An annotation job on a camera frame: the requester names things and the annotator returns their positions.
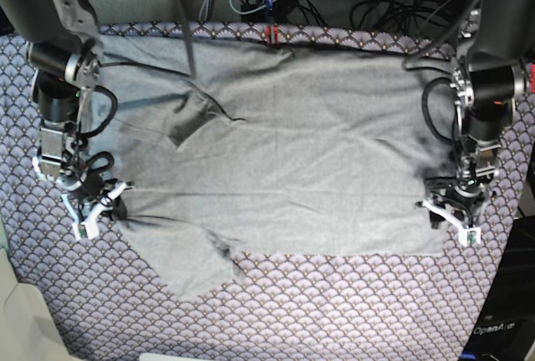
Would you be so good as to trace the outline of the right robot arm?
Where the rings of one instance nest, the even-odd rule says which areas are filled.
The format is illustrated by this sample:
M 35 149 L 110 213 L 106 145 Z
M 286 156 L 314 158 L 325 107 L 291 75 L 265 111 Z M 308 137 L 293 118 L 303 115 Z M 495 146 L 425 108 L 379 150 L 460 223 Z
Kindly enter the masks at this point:
M 97 84 L 103 54 L 97 16 L 89 0 L 1 0 L 1 8 L 27 41 L 35 69 L 32 100 L 41 121 L 33 168 L 60 189 L 76 240 L 93 240 L 100 216 L 126 215 L 120 196 L 131 187 L 104 179 L 115 162 L 110 152 L 85 157 L 89 140 L 118 108 L 116 96 Z

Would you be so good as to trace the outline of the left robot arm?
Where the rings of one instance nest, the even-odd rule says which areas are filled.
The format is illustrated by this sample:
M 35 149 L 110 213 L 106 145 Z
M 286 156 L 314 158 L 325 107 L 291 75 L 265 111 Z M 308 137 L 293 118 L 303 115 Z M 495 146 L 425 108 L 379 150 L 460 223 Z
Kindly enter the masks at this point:
M 470 0 L 446 31 L 458 37 L 446 77 L 430 81 L 421 96 L 425 123 L 452 149 L 453 176 L 426 178 L 425 198 L 434 228 L 447 222 L 464 247 L 481 242 L 478 220 L 488 206 L 491 183 L 499 175 L 500 136 L 512 123 L 517 99 L 529 90 L 526 58 L 534 47 L 534 0 Z M 451 136 L 431 121 L 429 96 L 442 85 L 453 91 Z

